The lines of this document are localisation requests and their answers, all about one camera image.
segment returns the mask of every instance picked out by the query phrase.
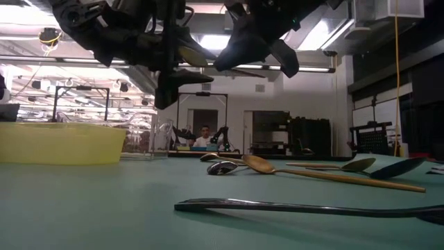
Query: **wooden spoon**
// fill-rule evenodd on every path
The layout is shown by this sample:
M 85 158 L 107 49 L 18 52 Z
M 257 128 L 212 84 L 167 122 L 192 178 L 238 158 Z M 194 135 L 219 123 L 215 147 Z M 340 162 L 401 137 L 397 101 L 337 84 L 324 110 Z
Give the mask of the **wooden spoon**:
M 309 168 L 327 168 L 327 169 L 337 169 L 337 170 L 347 170 L 354 172 L 362 172 L 368 169 L 373 163 L 375 163 L 375 158 L 368 158 L 362 160 L 356 160 L 349 162 L 347 165 L 343 167 L 333 164 L 314 164 L 314 163 L 287 163 L 287 166 L 294 167 L 309 167 Z
M 214 159 L 220 159 L 220 160 L 229 160 L 230 162 L 246 165 L 246 163 L 243 160 L 240 159 L 234 159 L 234 158 L 226 158 L 226 157 L 220 157 L 215 153 L 207 153 L 206 155 L 200 157 L 200 161 L 207 162 Z
M 414 191 L 414 192 L 425 192 L 425 188 L 423 187 L 415 187 L 411 185 L 404 185 L 398 183 L 391 183 L 388 181 L 377 181 L 371 180 L 367 178 L 357 178 L 357 177 L 349 177 L 349 176 L 340 176 L 335 174 L 321 174 L 314 172 L 306 172 L 306 171 L 298 171 L 298 170 L 288 170 L 288 169 L 280 169 L 276 170 L 271 163 L 267 160 L 264 160 L 257 156 L 247 156 L 243 155 L 242 160 L 249 166 L 249 168 L 255 170 L 260 174 L 274 174 L 274 173 L 288 173 L 288 174 L 296 174 L 300 176 L 312 177 L 312 178 L 320 178 L 324 180 L 338 181 L 343 183 L 352 183 L 359 185 L 369 185 L 373 187 L 379 188 L 392 188 L 398 190 L 406 190 L 406 191 Z

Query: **spoon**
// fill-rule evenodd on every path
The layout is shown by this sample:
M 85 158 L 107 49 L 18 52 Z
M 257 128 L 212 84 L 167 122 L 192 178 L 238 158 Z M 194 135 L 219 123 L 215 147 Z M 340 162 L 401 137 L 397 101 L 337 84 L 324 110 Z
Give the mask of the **spoon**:
M 373 163 L 375 163 L 375 158 L 368 158 L 362 160 L 356 160 L 349 162 L 347 165 L 338 166 L 333 164 L 313 164 L 313 163 L 287 163 L 288 166 L 296 166 L 296 167 L 309 167 L 311 169 L 323 168 L 323 170 L 327 170 L 324 168 L 328 168 L 328 170 L 336 169 L 336 170 L 347 170 L 354 172 L 362 172 L 365 169 L 368 169 Z
M 343 183 L 369 185 L 369 186 L 380 187 L 380 188 L 392 188 L 392 189 L 407 190 L 407 191 L 414 191 L 414 192 L 425 192 L 425 188 L 423 188 L 423 187 L 415 187 L 415 186 L 411 186 L 411 185 L 391 183 L 388 181 L 377 181 L 377 180 L 370 180 L 367 178 L 340 176 L 340 175 L 335 175 L 335 174 L 320 174 L 320 173 L 289 170 L 289 169 L 276 170 L 272 166 L 272 164 L 269 163 L 267 160 L 262 159 L 257 156 L 243 155 L 242 160 L 247 164 L 247 166 L 249 166 L 249 168 L 255 170 L 256 172 L 258 172 L 260 174 L 288 173 L 288 174 L 296 174 L 296 175 L 307 176 L 307 177 L 312 177 L 312 178 L 320 178 L 320 179 L 324 179 L 324 180 L 338 181 L 338 182 L 343 182 Z
M 231 162 L 231 161 L 221 161 L 221 162 L 216 162 L 213 165 L 209 166 L 207 168 L 207 173 L 209 175 L 224 175 L 227 174 L 233 170 L 235 170 L 238 167 L 238 164 Z
M 351 170 L 351 169 L 330 169 L 330 168 L 308 168 L 312 170 L 343 170 L 347 172 L 356 172 L 357 174 L 362 174 L 373 179 L 386 180 L 401 174 L 410 172 L 411 170 L 421 166 L 426 161 L 426 158 L 412 158 L 397 162 L 395 164 L 383 167 L 380 170 L 374 171 L 373 173 L 368 173 L 361 170 Z
M 431 223 L 444 225 L 443 205 L 407 209 L 361 209 L 217 198 L 190 199 L 174 205 L 174 210 L 185 212 L 201 212 L 204 209 L 210 208 L 314 213 L 323 215 L 346 215 L 373 218 L 417 217 L 418 219 L 422 219 Z
M 220 157 L 215 153 L 207 153 L 206 155 L 200 157 L 200 161 L 207 162 L 214 159 L 220 159 L 220 160 L 229 160 L 230 162 L 239 163 L 242 165 L 245 165 L 245 162 L 243 160 L 234 159 L 234 158 L 226 158 L 226 157 Z

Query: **doorway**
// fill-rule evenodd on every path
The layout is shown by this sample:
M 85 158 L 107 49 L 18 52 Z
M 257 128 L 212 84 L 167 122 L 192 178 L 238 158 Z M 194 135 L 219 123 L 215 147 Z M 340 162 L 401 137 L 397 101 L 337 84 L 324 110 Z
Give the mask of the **doorway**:
M 207 125 L 210 127 L 210 135 L 215 134 L 218 131 L 218 110 L 188 110 L 188 113 L 192 113 L 192 121 L 193 121 L 193 134 L 196 137 L 200 137 L 200 129 L 202 125 Z

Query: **wooden spoon handle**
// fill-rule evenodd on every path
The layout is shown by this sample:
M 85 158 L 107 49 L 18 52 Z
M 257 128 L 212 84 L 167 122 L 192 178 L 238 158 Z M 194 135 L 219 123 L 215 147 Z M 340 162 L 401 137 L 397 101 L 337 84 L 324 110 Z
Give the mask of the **wooden spoon handle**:
M 245 162 L 243 160 L 240 160 L 240 159 L 226 158 L 226 157 L 220 157 L 220 156 L 219 156 L 219 159 L 221 159 L 221 160 L 228 160 L 230 162 L 234 162 L 234 163 L 239 163 L 239 164 L 245 165 Z
M 324 180 L 338 181 L 338 182 L 343 182 L 343 183 L 369 185 L 369 186 L 379 187 L 379 188 L 392 188 L 392 189 L 397 189 L 397 190 L 406 190 L 406 191 L 413 191 L 413 192 L 425 192 L 425 188 L 423 188 L 423 187 L 416 187 L 416 186 L 412 186 L 412 185 L 392 183 L 392 182 L 388 182 L 388 181 L 377 181 L 377 180 L 371 180 L 371 179 L 367 179 L 367 178 L 341 176 L 341 175 L 336 175 L 336 174 L 321 174 L 321 173 L 313 173 L 313 172 L 289 170 L 289 169 L 275 170 L 275 172 L 296 174 L 296 175 L 300 175 L 300 176 L 320 178 L 320 179 L 324 179 Z
M 329 167 L 329 168 L 335 168 L 340 169 L 338 165 L 333 164 L 316 164 L 316 163 L 287 163 L 287 166 L 293 166 L 293 167 Z

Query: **fluorescent light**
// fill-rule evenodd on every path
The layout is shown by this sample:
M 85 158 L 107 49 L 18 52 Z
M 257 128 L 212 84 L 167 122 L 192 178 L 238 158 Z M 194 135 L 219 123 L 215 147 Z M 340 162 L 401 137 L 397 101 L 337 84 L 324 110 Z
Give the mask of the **fluorescent light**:
M 63 60 L 67 63 L 100 63 L 98 60 L 88 59 L 88 58 L 63 58 Z M 113 60 L 111 63 L 112 64 L 125 64 L 125 61 L 124 60 Z
M 317 67 L 299 67 L 300 72 L 322 72 L 327 73 L 330 71 L 328 68 L 317 68 Z
M 89 103 L 89 99 L 86 99 L 84 97 L 75 98 L 74 100 L 79 101 L 79 102 L 84 103 L 84 104 L 88 104 Z
M 334 34 L 322 47 L 321 49 L 326 49 L 328 48 L 336 39 L 338 39 L 344 32 L 346 32 L 350 26 L 352 26 L 355 23 L 354 19 L 351 19 L 350 21 L 348 21 L 347 24 L 344 25 L 344 27 L 342 27 L 338 32 L 336 32 L 336 34 Z
M 200 45 L 206 49 L 222 50 L 227 47 L 229 35 L 204 35 Z
M 262 69 L 262 65 L 239 65 L 237 69 Z
M 89 102 L 99 105 L 100 107 L 105 107 L 105 105 L 103 105 L 102 103 L 98 103 L 97 101 L 89 101 Z
M 7 40 L 7 41 L 31 41 L 38 39 L 39 39 L 38 37 L 0 35 L 0 40 Z
M 57 26 L 53 15 L 30 6 L 0 6 L 0 23 Z
M 310 31 L 310 33 L 304 39 L 298 50 L 317 50 L 328 40 L 328 38 L 328 24 L 326 21 L 320 20 L 319 23 Z
M 69 94 L 72 97 L 78 97 L 78 94 L 72 92 L 72 91 L 67 91 L 67 94 Z
M 52 105 L 32 105 L 32 104 L 20 104 L 20 108 L 34 108 L 34 109 L 42 109 L 42 110 L 53 110 L 54 106 Z M 72 109 L 81 109 L 88 111 L 97 111 L 103 112 L 105 109 L 102 107 L 81 107 L 81 106 L 57 106 L 58 110 L 72 110 Z M 157 113 L 152 108 L 120 108 L 123 111 L 140 111 L 140 112 L 150 112 Z M 119 108 L 108 108 L 110 112 L 120 112 Z
M 0 60 L 28 60 L 35 62 L 56 62 L 55 58 L 38 57 L 38 56 L 0 56 Z

